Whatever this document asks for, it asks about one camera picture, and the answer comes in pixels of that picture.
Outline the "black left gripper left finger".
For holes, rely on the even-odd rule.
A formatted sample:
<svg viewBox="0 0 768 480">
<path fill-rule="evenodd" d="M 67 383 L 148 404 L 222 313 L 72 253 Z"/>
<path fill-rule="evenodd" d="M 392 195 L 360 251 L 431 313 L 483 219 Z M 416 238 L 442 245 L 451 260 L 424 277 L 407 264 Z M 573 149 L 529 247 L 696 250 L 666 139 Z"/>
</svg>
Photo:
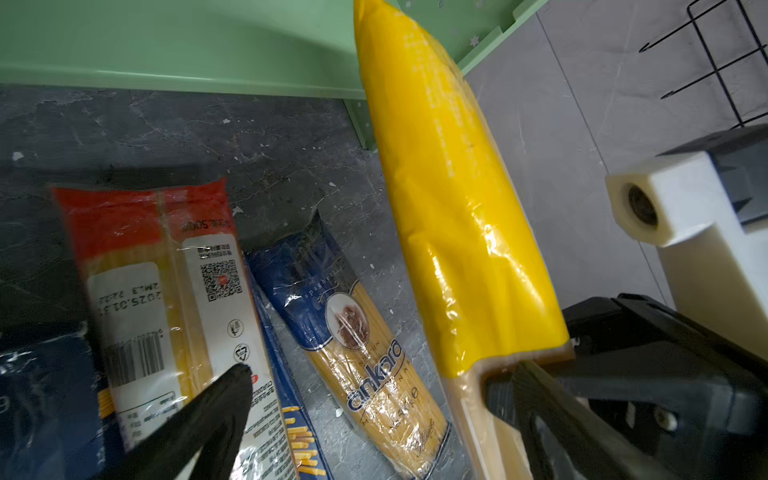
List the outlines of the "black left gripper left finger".
<svg viewBox="0 0 768 480">
<path fill-rule="evenodd" d="M 172 416 L 122 463 L 97 479 L 174 479 L 188 464 L 192 479 L 227 479 L 252 401 L 252 372 L 238 363 Z"/>
</svg>

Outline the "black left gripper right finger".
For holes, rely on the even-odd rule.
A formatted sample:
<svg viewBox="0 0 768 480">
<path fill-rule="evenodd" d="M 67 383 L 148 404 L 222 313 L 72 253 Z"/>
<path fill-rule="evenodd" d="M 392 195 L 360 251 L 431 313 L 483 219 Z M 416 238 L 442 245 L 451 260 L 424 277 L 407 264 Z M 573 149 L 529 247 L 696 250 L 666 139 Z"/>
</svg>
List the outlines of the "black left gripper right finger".
<svg viewBox="0 0 768 480">
<path fill-rule="evenodd" d="M 675 477 L 530 360 L 487 377 L 484 400 L 496 418 L 520 431 L 535 479 Z"/>
</svg>

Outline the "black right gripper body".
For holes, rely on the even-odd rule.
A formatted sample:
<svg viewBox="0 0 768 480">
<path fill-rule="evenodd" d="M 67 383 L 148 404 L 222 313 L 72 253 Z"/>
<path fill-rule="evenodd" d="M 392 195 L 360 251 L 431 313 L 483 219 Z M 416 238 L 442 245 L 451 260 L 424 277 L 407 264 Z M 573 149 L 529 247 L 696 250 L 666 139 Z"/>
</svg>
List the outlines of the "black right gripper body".
<svg viewBox="0 0 768 480">
<path fill-rule="evenodd" d="M 716 132 L 660 156 L 707 153 L 743 227 L 767 224 L 767 128 Z M 571 393 L 681 479 L 767 475 L 767 357 L 640 294 L 564 312 L 574 361 L 552 369 Z"/>
</svg>

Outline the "yellow spaghetti packet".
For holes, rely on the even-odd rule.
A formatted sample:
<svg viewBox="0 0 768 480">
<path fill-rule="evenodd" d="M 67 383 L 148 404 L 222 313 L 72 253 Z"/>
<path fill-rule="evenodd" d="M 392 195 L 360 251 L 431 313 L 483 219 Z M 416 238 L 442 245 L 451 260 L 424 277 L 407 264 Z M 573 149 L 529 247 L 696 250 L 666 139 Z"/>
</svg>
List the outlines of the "yellow spaghetti packet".
<svg viewBox="0 0 768 480">
<path fill-rule="evenodd" d="M 485 117 L 455 62 L 385 1 L 354 5 L 362 84 L 427 343 L 478 479 L 531 475 L 483 380 L 571 355 L 554 287 Z"/>
</svg>

